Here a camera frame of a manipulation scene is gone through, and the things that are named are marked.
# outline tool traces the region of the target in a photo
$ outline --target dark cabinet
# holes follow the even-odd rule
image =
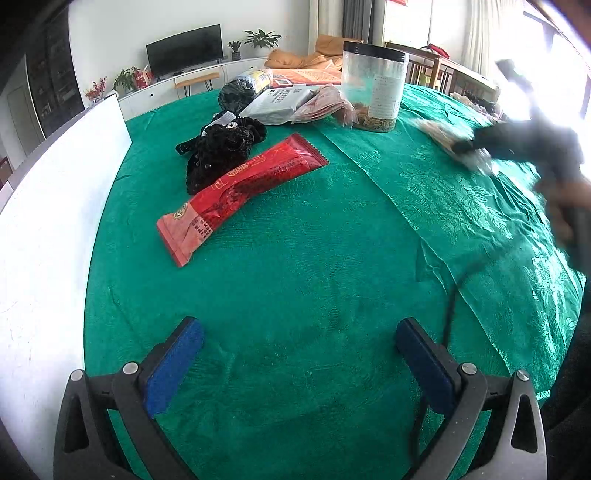
[[[27,75],[46,137],[84,110],[70,52],[67,8],[45,25],[27,50]]]

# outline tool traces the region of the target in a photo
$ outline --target jar label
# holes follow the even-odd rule
[[[374,75],[368,116],[392,119],[398,116],[404,79]]]

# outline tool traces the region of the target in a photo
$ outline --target red decoration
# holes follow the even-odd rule
[[[105,85],[107,83],[107,77],[103,77],[99,80],[99,84],[97,85],[96,82],[92,82],[92,88],[90,90],[85,91],[85,96],[91,102],[97,102],[103,98],[105,94]]]
[[[148,68],[147,65],[143,70],[140,70],[137,67],[133,67],[133,69],[134,69],[135,84],[136,84],[137,88],[139,88],[139,89],[146,88],[148,85],[150,85],[150,83],[152,83],[152,79],[154,78],[154,75],[152,74],[152,72],[150,71],[150,69]]]

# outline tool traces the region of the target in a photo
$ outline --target green tablecloth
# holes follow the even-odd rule
[[[270,127],[253,155],[298,131],[330,165],[251,200],[179,269],[155,222],[187,200],[186,158],[174,146],[218,109],[207,92],[128,122],[133,144],[100,222],[86,298],[92,375],[141,360],[185,315],[202,321],[204,348],[158,416],[197,476],[400,478],[419,392],[395,352],[395,327],[414,316],[440,339],[454,278],[512,239],[516,248],[461,288],[450,350],[487,374],[526,368],[548,396],[583,279],[553,246],[529,190],[535,171],[468,173],[409,123],[470,129],[484,122],[478,113],[406,85],[389,134],[331,119]],[[423,445],[440,422],[429,414]]]

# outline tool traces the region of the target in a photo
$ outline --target black jar lid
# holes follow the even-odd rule
[[[343,42],[343,51],[393,61],[406,61],[408,56],[407,53],[400,50],[394,50],[393,48],[378,47],[377,45],[358,43],[354,41]]]

